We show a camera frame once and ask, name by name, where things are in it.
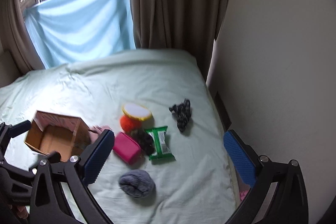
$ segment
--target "open box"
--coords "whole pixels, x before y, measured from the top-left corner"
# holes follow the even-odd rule
[[[61,154],[61,161],[80,155],[90,144],[89,127],[80,117],[37,111],[25,144],[38,153]]]

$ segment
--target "green packet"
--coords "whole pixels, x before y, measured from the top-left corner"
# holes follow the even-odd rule
[[[170,149],[166,145],[166,132],[168,127],[156,127],[145,129],[145,132],[152,136],[154,140],[155,152],[149,156],[152,159],[174,158]]]

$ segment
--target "orange fluffy ball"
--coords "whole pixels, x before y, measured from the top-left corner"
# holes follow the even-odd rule
[[[127,117],[126,115],[123,115],[120,118],[120,126],[125,131],[125,133],[129,133],[134,129],[138,129],[141,127],[141,122],[137,120],[133,120],[130,117]]]

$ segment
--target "blue textured pad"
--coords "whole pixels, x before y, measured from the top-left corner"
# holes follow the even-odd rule
[[[109,132],[104,136],[102,141],[99,143],[97,148],[92,153],[91,157],[87,160],[84,165],[84,178],[83,184],[88,186],[94,183],[102,169],[107,157],[112,151],[114,146],[114,133],[109,130]]]
[[[245,184],[254,186],[256,182],[255,167],[246,155],[240,144],[236,141],[230,131],[224,134],[224,147],[232,159],[241,179]]]

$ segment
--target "mattress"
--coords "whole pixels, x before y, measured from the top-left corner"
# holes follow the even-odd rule
[[[168,108],[188,98],[192,119],[178,131]],[[234,173],[222,144],[223,128],[195,59],[179,50],[125,51],[108,58],[32,71],[0,89],[0,121],[32,120],[36,110],[81,117],[88,126],[109,125],[117,134],[122,105],[146,106],[153,120],[145,128],[168,126],[174,161],[145,158],[128,166],[113,152],[89,189],[115,223],[225,223],[236,209]],[[37,154],[24,144],[25,134],[10,141],[6,160],[28,169]],[[133,199],[118,186],[130,169],[146,170],[155,193]],[[84,222],[66,184],[75,217]]]

